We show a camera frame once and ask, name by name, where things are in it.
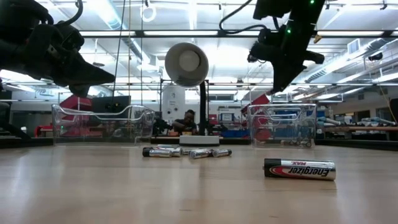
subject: air vent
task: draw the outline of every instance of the air vent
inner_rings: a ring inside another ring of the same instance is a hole
[[[360,46],[361,46],[361,43],[360,43],[359,39],[356,39],[356,40],[350,42],[349,44],[347,44],[348,53],[353,54],[353,53],[359,51]]]

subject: silver battery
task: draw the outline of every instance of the silver battery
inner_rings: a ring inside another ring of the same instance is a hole
[[[302,142],[300,142],[300,144],[302,146],[305,146],[305,147],[311,147],[312,146],[311,141],[302,141]]]
[[[164,149],[144,149],[142,150],[142,156],[144,157],[172,157],[171,150],[164,150]]]
[[[209,149],[200,149],[200,148],[185,148],[185,149],[183,149],[182,150],[182,154],[184,155],[184,156],[189,156],[189,153],[191,152],[191,151],[193,151],[193,150],[209,150]]]
[[[191,150],[189,152],[190,159],[199,159],[211,156],[211,150],[209,149],[199,149],[199,150]]]
[[[213,157],[223,157],[230,156],[232,154],[232,150],[230,149],[214,149]]]
[[[181,157],[183,154],[183,150],[181,147],[155,146],[155,147],[144,147],[143,148],[143,150],[146,150],[146,149],[158,149],[158,150],[172,151],[172,157]]]

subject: white lamp shade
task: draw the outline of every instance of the white lamp shade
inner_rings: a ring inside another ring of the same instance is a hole
[[[195,44],[179,43],[167,52],[165,69],[173,82],[189,88],[205,81],[209,62],[205,53]]]

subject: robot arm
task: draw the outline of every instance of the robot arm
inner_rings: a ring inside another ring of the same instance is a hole
[[[82,14],[82,0],[77,14],[58,24],[34,0],[0,3],[0,69],[51,79],[80,97],[86,97],[92,85],[114,81],[112,74],[87,63],[78,52],[85,40],[70,24]]]
[[[245,2],[240,8],[226,16],[232,16],[248,5]],[[263,25],[247,27],[235,33],[261,26],[258,40],[252,46],[248,62],[264,60],[274,67],[274,87],[271,94],[283,91],[297,75],[306,67],[304,60],[322,64],[325,57],[322,54],[307,51],[310,39],[317,34],[315,25],[318,22],[325,0],[257,0],[253,19],[261,20],[272,16],[277,32],[272,32]],[[286,25],[279,27],[276,17],[290,13]]]

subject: lamp base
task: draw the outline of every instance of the lamp base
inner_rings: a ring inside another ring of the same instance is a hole
[[[180,146],[220,146],[219,136],[180,136]]]

